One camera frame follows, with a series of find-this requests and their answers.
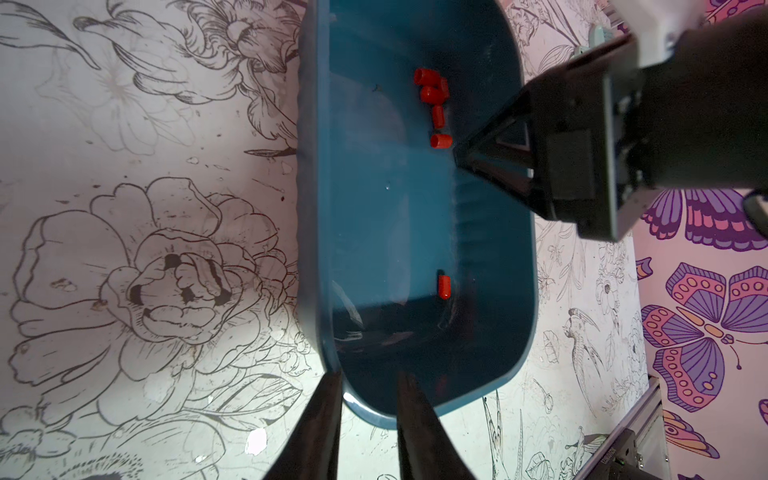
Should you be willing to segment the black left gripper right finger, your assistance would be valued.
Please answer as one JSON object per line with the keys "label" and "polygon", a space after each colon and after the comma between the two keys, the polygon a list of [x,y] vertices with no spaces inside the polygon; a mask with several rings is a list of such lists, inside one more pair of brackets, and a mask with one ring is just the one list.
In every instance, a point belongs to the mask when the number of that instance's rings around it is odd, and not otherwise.
{"label": "black left gripper right finger", "polygon": [[474,479],[412,374],[397,379],[397,448],[402,479]]}

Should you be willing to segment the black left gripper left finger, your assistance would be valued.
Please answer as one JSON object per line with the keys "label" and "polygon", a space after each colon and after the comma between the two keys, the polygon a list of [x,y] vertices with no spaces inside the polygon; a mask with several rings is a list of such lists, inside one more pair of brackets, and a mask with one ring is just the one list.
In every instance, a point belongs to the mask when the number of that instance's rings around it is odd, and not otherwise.
{"label": "black left gripper left finger", "polygon": [[265,479],[336,479],[342,375],[326,372]]}

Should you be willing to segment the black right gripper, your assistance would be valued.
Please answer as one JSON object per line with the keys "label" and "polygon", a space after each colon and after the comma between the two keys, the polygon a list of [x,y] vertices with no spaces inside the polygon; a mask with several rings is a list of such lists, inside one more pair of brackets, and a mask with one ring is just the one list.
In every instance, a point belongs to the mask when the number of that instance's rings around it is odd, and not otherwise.
{"label": "black right gripper", "polygon": [[[664,189],[736,188],[767,231],[767,11],[702,25],[661,6],[531,81],[454,149],[458,168],[582,237],[619,240]],[[532,177],[502,161],[531,156]]]}

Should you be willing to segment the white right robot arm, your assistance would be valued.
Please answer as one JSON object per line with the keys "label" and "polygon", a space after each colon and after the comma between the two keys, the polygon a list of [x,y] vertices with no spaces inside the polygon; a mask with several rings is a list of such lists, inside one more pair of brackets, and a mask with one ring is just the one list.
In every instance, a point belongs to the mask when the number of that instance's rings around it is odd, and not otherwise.
{"label": "white right robot arm", "polygon": [[457,165],[585,239],[618,241],[661,189],[746,191],[767,230],[767,12],[619,1],[629,33],[528,82]]}

